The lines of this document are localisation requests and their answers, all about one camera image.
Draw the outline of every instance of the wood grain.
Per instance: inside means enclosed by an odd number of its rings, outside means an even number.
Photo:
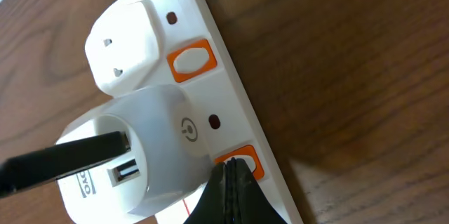
[[[449,223],[449,0],[207,1],[304,223]],[[112,2],[1,2],[0,159],[109,99],[83,45]],[[71,220],[50,184],[0,223]]]

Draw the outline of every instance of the outlet slot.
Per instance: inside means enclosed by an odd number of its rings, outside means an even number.
[[[115,185],[121,184],[140,175],[139,168],[137,163],[135,162],[135,159],[127,161],[126,163],[113,168],[111,171],[114,179],[113,182],[115,182]]]

